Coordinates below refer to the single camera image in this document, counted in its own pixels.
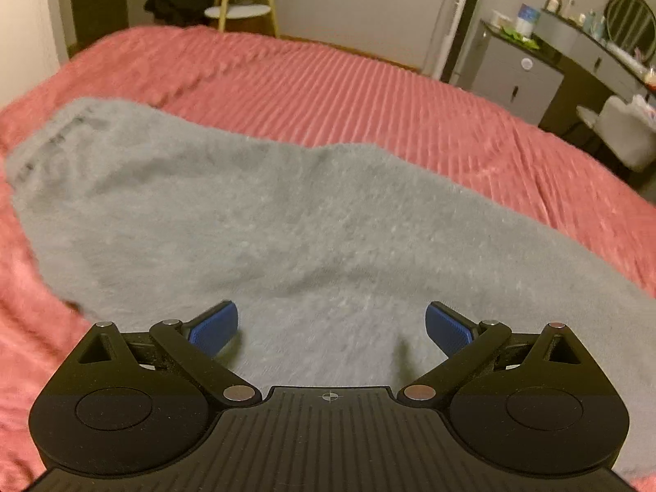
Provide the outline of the grey sweatpants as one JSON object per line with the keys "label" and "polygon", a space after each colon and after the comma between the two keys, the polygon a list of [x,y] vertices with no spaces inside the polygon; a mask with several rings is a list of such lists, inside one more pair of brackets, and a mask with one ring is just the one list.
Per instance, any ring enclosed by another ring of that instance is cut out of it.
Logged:
{"label": "grey sweatpants", "polygon": [[655,302],[583,246],[372,144],[308,149],[79,99],[14,148],[43,282],[142,331],[230,300],[223,356],[261,390],[389,385],[434,368],[439,301],[517,332],[568,324],[622,396],[615,468],[655,468]]}

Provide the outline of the pink ribbed bedspread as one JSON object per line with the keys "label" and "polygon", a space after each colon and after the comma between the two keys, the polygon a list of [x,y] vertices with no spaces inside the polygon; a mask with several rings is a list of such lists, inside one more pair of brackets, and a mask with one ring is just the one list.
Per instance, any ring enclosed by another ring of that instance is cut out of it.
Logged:
{"label": "pink ribbed bedspread", "polygon": [[19,491],[43,470],[29,406],[88,325],[36,276],[2,163],[82,97],[132,100],[306,146],[378,144],[568,235],[655,298],[655,205],[492,102],[315,43],[203,27],[114,33],[1,109],[2,491]]}

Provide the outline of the grey upholstered chair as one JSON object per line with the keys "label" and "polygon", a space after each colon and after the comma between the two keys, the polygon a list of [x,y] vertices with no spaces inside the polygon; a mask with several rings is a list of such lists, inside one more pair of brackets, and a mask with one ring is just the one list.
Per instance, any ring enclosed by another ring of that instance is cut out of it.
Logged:
{"label": "grey upholstered chair", "polygon": [[576,116],[631,172],[655,161],[655,107],[640,94],[628,102],[609,97],[599,112],[578,105]]}

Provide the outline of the grey bedside cabinet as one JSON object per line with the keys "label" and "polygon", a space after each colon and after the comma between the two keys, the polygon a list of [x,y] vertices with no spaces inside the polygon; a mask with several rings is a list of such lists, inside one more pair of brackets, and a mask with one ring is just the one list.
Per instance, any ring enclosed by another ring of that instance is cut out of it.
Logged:
{"label": "grey bedside cabinet", "polygon": [[498,29],[481,21],[456,84],[539,125],[563,79],[562,72],[531,50],[505,40]]}

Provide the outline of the grey vanity desk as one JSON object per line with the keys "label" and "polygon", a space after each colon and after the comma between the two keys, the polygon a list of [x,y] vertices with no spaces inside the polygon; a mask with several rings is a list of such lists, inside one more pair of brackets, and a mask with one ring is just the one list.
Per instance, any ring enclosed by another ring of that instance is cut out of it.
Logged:
{"label": "grey vanity desk", "polygon": [[639,74],[575,23],[542,10],[534,36],[574,61],[624,101],[630,102],[634,96],[642,96],[650,105],[655,105],[654,92],[648,90]]}

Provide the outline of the blue white tissue box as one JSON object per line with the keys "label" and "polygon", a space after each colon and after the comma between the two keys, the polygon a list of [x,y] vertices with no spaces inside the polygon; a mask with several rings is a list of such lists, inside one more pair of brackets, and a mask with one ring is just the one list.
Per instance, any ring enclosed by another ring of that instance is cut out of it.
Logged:
{"label": "blue white tissue box", "polygon": [[530,38],[540,16],[540,10],[523,3],[518,11],[515,30],[523,37]]}

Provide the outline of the yellow-legged side table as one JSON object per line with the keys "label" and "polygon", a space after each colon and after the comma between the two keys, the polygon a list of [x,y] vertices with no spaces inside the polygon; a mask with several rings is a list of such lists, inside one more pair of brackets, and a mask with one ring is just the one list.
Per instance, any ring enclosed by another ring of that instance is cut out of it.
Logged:
{"label": "yellow-legged side table", "polygon": [[203,17],[213,21],[216,29],[220,32],[227,31],[227,23],[229,21],[253,20],[267,17],[270,22],[272,37],[280,38],[275,0],[264,0],[264,2],[214,0],[212,5],[203,11]]}

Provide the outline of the white tower air conditioner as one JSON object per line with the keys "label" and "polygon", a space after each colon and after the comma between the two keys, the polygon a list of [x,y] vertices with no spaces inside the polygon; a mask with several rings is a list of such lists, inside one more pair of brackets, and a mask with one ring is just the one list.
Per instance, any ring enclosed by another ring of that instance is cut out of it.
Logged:
{"label": "white tower air conditioner", "polygon": [[453,76],[478,0],[442,0],[420,73],[448,83]]}

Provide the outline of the round vanity mirror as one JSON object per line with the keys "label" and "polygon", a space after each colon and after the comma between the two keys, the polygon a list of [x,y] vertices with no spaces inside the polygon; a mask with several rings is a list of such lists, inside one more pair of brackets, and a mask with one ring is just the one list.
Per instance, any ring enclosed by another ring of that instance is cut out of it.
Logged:
{"label": "round vanity mirror", "polygon": [[655,51],[655,12],[645,0],[609,0],[604,9],[607,37],[627,53],[645,58]]}

